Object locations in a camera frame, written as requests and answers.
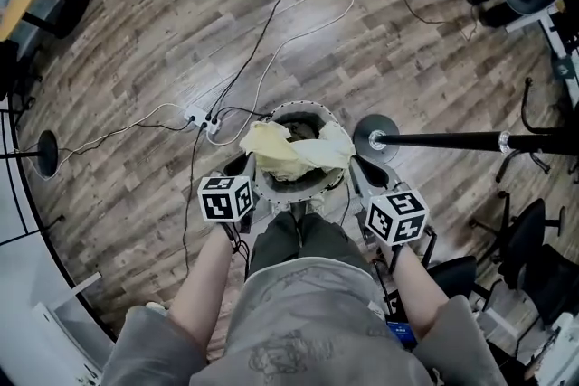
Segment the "black and white pattern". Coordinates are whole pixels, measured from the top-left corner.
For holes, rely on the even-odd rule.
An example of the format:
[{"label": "black and white pattern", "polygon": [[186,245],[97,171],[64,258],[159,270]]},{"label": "black and white pattern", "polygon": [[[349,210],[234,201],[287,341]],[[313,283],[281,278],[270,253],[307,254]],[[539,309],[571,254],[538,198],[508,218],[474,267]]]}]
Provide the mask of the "black and white pattern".
[{"label": "black and white pattern", "polygon": [[391,194],[387,196],[388,202],[399,215],[410,214],[412,212],[424,211],[420,202],[416,199],[412,192],[402,192],[398,194]]},{"label": "black and white pattern", "polygon": [[235,191],[235,203],[237,204],[237,214],[243,216],[252,207],[252,192],[249,184],[243,184]]},{"label": "black and white pattern", "polygon": [[388,233],[392,229],[392,219],[384,211],[378,209],[375,204],[372,204],[368,228],[388,240]]},{"label": "black and white pattern", "polygon": [[228,194],[204,194],[202,198],[207,219],[233,219]]},{"label": "black and white pattern", "polygon": [[417,237],[420,233],[422,223],[424,222],[424,216],[411,217],[410,219],[402,219],[398,223],[398,229],[396,230],[396,236],[394,237],[394,243],[398,241],[406,241]]},{"label": "black and white pattern", "polygon": [[232,186],[234,177],[212,177],[205,184],[204,190],[227,190]]}]

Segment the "yellow cloth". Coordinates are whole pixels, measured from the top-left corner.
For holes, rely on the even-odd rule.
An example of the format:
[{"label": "yellow cloth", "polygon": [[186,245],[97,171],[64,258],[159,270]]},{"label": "yellow cloth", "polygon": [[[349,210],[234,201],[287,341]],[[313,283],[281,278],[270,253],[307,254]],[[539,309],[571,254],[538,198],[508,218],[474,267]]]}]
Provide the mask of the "yellow cloth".
[{"label": "yellow cloth", "polygon": [[346,169],[356,154],[350,136],[334,121],[322,127],[318,139],[290,143],[290,137],[288,129],[278,123],[254,122],[239,145],[245,153],[255,154],[262,171],[280,181],[299,179],[315,168]]}]

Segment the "round metal base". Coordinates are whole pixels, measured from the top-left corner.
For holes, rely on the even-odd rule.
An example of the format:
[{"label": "round metal base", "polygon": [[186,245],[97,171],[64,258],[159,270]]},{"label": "round metal base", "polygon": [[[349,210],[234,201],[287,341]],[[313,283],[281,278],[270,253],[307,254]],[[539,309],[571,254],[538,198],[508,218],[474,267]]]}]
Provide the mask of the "round metal base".
[{"label": "round metal base", "polygon": [[44,177],[52,177],[58,168],[58,144],[56,137],[50,130],[45,130],[38,138],[37,159],[38,172]]},{"label": "round metal base", "polygon": [[387,163],[398,153],[398,145],[386,145],[376,142],[377,136],[397,136],[400,134],[398,126],[390,118],[383,115],[369,115],[363,118],[354,129],[354,146],[361,155]]}]

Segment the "metal pole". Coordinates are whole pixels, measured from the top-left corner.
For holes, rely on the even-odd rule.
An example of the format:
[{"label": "metal pole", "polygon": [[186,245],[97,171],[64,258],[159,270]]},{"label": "metal pole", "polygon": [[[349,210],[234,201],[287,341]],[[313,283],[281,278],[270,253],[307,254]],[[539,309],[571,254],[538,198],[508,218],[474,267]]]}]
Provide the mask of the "metal pole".
[{"label": "metal pole", "polygon": [[25,152],[25,153],[17,152],[17,153],[8,153],[7,155],[1,154],[0,159],[29,158],[29,157],[40,156],[40,155],[43,155],[43,153],[40,151],[29,151],[29,152]]},{"label": "metal pole", "polygon": [[459,134],[377,135],[375,142],[389,146],[411,145],[460,150],[499,151],[511,149],[526,153],[578,155],[579,144],[563,135],[511,136],[508,132],[466,132]]}]

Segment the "shirt sleeve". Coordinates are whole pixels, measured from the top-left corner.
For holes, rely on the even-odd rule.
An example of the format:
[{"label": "shirt sleeve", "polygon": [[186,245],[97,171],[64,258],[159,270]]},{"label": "shirt sleeve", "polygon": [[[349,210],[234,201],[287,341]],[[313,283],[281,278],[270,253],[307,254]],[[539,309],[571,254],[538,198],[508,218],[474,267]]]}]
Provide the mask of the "shirt sleeve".
[{"label": "shirt sleeve", "polygon": [[445,384],[507,386],[464,296],[451,299],[413,354]]},{"label": "shirt sleeve", "polygon": [[205,365],[201,349],[179,326],[146,307],[132,307],[101,384],[186,386]]}]

